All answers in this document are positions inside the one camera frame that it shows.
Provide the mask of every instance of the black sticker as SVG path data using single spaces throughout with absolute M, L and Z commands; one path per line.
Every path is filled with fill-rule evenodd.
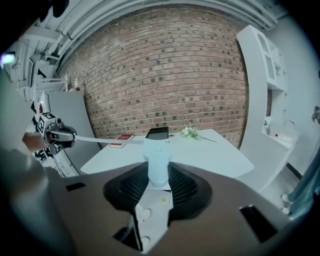
M 53 114 L 51 114 L 50 112 L 47 113 L 42 113 L 42 115 L 44 115 L 46 118 L 48 119 L 53 119 L 56 118 Z
M 39 122 L 38 122 L 38 130 L 43 134 L 44 133 L 44 128 L 45 128 L 45 121 L 40 116 Z

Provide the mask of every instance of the hand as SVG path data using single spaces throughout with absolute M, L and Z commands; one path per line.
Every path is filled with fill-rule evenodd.
M 39 132 L 25 132 L 22 141 L 31 153 L 44 150 L 49 146 L 45 143 L 44 138 Z

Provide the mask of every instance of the white wall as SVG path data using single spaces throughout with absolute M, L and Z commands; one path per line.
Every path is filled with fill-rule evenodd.
M 284 55 L 288 77 L 286 115 L 300 132 L 289 163 L 303 175 L 320 142 L 320 125 L 311 119 L 315 106 L 320 106 L 320 61 L 307 35 L 289 15 L 265 34 Z

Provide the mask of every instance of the light fixture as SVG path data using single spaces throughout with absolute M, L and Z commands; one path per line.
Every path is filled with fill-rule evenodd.
M 4 64 L 14 63 L 15 62 L 15 51 L 9 51 L 1 55 L 0 58 L 0 67 L 4 68 Z

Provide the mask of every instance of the white shelf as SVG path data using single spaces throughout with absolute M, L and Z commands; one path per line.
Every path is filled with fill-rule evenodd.
M 238 179 L 259 192 L 283 169 L 295 147 L 295 143 L 269 136 L 268 132 L 270 122 L 282 125 L 286 120 L 286 66 L 279 49 L 251 25 L 240 31 L 237 39 L 245 61 L 250 95 L 240 151 L 254 165 L 251 172 Z M 268 89 L 272 90 L 272 105 L 271 115 L 266 117 Z

